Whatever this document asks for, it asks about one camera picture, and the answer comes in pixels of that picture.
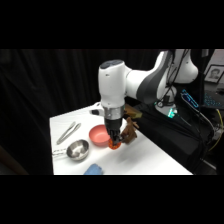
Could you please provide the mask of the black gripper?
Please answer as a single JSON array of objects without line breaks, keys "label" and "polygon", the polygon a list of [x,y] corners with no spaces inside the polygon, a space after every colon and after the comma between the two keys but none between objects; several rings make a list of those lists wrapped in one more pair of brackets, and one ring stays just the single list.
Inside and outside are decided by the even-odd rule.
[{"label": "black gripper", "polygon": [[[121,133],[119,132],[120,128],[122,126],[122,121],[123,121],[122,118],[115,119],[115,120],[110,120],[110,119],[107,119],[107,118],[104,119],[105,127],[106,127],[107,131],[110,132],[110,139],[108,141],[109,147],[114,147],[118,143],[122,142],[123,137],[122,137]],[[116,135],[115,145],[114,145],[114,133],[113,133],[113,131],[119,132]]]}]

